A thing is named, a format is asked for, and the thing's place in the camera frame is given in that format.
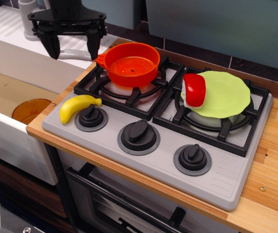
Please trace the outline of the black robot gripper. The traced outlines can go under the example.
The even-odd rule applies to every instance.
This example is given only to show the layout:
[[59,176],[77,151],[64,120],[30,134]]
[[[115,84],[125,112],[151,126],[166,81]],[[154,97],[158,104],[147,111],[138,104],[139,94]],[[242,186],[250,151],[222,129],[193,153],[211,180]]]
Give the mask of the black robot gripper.
[[30,13],[28,20],[50,57],[59,58],[58,35],[86,35],[91,60],[97,59],[100,41],[107,34],[106,14],[86,8],[80,0],[50,0],[49,5]]

